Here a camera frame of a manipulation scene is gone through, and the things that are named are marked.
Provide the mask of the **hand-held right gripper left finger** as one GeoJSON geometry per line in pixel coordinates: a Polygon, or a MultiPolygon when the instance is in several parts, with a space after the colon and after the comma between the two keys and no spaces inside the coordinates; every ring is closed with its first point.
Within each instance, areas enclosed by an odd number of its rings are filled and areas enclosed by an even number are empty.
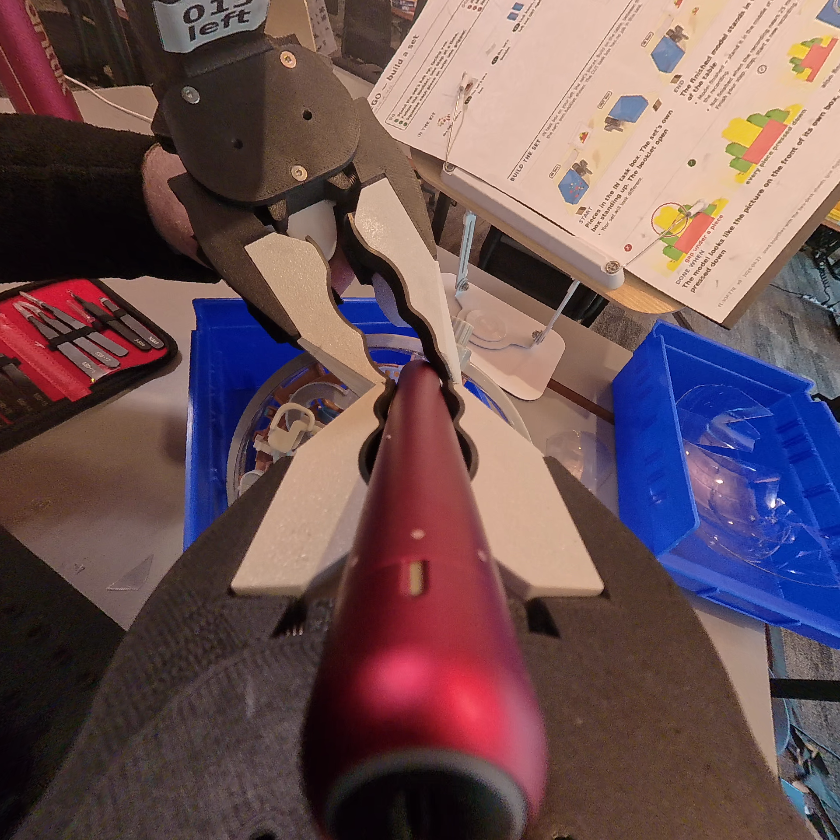
{"type": "Polygon", "coordinates": [[[351,550],[368,492],[361,450],[378,430],[376,385],[301,446],[232,580],[237,595],[302,595],[351,550]]]}

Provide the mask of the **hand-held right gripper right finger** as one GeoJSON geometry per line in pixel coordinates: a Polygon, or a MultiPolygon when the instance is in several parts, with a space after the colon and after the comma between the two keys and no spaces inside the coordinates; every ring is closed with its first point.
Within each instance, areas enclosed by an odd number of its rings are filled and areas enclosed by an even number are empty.
{"type": "Polygon", "coordinates": [[[604,584],[539,450],[464,386],[458,423],[476,447],[472,479],[493,558],[523,599],[598,596],[604,584]]]}

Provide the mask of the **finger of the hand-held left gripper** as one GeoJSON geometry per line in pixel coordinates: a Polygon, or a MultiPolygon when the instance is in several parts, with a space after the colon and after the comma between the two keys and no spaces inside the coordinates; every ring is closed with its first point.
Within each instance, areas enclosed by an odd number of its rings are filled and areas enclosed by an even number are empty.
{"type": "Polygon", "coordinates": [[[438,263],[389,181],[364,185],[348,219],[358,260],[384,278],[400,318],[416,332],[441,381],[459,388],[458,349],[438,263]]]}
{"type": "Polygon", "coordinates": [[[353,392],[385,382],[363,333],[339,312],[328,262],[311,240],[268,234],[246,253],[299,332],[299,345],[353,392]]]}

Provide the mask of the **plastic marble maze toy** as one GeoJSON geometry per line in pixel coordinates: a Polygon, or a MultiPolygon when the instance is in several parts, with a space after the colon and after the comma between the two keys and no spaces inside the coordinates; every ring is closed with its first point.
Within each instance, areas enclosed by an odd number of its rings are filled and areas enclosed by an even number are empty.
{"type": "MultiPolygon", "coordinates": [[[[419,339],[363,325],[371,357],[394,381],[408,361],[423,355],[419,339]]],[[[471,356],[463,384],[494,414],[531,442],[529,431],[511,399],[471,356]]],[[[323,427],[346,411],[358,396],[309,353],[300,353],[274,373],[250,400],[229,446],[227,503],[239,499],[283,456],[294,456],[323,427]]]]}

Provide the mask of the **blue plastic bin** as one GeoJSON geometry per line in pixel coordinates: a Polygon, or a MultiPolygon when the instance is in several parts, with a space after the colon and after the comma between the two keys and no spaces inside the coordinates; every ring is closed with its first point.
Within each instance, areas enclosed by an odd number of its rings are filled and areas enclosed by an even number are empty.
{"type": "Polygon", "coordinates": [[[250,400],[284,364],[303,353],[274,341],[243,300],[196,299],[193,305],[185,549],[231,505],[226,493],[228,450],[250,400]]]}
{"type": "Polygon", "coordinates": [[[689,592],[838,648],[838,588],[726,560],[697,537],[676,403],[708,384],[734,386],[771,410],[770,455],[783,469],[782,493],[792,489],[791,505],[838,543],[838,423],[829,405],[812,399],[813,383],[662,321],[612,384],[621,520],[689,592]]]}

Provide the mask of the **red electric screwdriver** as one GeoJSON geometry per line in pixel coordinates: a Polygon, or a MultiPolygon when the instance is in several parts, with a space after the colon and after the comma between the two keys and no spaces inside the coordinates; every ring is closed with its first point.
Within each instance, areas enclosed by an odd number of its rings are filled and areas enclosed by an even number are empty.
{"type": "Polygon", "coordinates": [[[520,838],[547,744],[430,364],[402,368],[302,738],[327,838],[520,838]]]}

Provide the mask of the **person's left forearm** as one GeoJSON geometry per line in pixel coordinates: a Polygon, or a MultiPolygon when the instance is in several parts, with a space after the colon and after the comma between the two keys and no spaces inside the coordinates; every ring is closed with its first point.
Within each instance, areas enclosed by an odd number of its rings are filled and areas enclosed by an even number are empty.
{"type": "Polygon", "coordinates": [[[141,133],[46,116],[1,117],[1,281],[157,277],[215,282],[152,225],[141,133]]]}

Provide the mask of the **person's left hand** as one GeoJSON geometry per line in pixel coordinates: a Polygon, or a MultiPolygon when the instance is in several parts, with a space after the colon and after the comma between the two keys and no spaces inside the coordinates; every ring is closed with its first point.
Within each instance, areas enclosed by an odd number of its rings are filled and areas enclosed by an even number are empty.
{"type": "Polygon", "coordinates": [[[181,158],[154,143],[143,157],[141,171],[143,199],[157,233],[175,252],[210,268],[201,257],[186,208],[170,186],[171,179],[186,173],[181,158]]]}

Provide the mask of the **clear plastic shell fragment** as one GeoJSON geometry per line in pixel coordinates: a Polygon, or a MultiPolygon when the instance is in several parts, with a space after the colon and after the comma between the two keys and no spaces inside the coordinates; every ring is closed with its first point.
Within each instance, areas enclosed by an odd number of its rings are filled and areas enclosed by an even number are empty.
{"type": "Polygon", "coordinates": [[[617,499],[614,439],[607,433],[567,429],[550,435],[546,456],[556,459],[582,485],[609,505],[617,499]]]}

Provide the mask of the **clear plastic dome shell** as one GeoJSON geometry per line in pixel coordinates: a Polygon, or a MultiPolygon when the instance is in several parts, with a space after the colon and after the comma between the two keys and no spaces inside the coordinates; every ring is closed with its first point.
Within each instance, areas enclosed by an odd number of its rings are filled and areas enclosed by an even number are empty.
{"type": "Polygon", "coordinates": [[[730,385],[698,385],[676,403],[697,537],[729,561],[783,580],[838,588],[838,543],[782,493],[770,455],[774,415],[730,385]]]}

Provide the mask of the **set of black tweezers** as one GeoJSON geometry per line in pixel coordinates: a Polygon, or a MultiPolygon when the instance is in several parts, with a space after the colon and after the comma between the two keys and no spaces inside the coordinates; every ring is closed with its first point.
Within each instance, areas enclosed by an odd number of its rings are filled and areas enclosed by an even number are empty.
{"type": "Polygon", "coordinates": [[[110,291],[73,280],[2,297],[2,373],[16,364],[31,400],[78,403],[166,362],[172,344],[110,291]]]}

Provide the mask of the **magenta metal tube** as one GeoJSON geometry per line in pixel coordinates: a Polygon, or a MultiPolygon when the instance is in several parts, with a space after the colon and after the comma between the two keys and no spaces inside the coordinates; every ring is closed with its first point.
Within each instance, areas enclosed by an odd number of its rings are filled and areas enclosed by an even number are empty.
{"type": "Polygon", "coordinates": [[[1,80],[16,112],[83,122],[69,81],[31,1],[1,2],[1,80]]]}

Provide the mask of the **printed instruction sheet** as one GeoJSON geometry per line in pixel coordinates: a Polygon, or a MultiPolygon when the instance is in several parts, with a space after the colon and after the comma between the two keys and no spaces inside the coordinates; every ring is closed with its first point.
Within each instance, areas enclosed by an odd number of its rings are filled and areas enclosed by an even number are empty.
{"type": "Polygon", "coordinates": [[[369,101],[583,272],[730,325],[838,202],[838,2],[428,2],[369,101]]]}

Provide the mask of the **red black tweezers case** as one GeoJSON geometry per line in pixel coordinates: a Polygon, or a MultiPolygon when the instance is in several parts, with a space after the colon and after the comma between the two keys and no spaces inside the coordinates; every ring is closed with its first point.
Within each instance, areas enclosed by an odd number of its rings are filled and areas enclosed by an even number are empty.
{"type": "Polygon", "coordinates": [[[148,381],[173,338],[100,280],[28,283],[1,296],[1,451],[148,381]]]}

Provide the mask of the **black desk mat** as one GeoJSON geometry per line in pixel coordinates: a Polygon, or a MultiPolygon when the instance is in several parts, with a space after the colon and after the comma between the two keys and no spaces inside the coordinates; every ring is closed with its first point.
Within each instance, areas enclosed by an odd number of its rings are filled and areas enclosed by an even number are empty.
{"type": "Polygon", "coordinates": [[[1,838],[59,771],[124,634],[1,529],[1,838]]]}

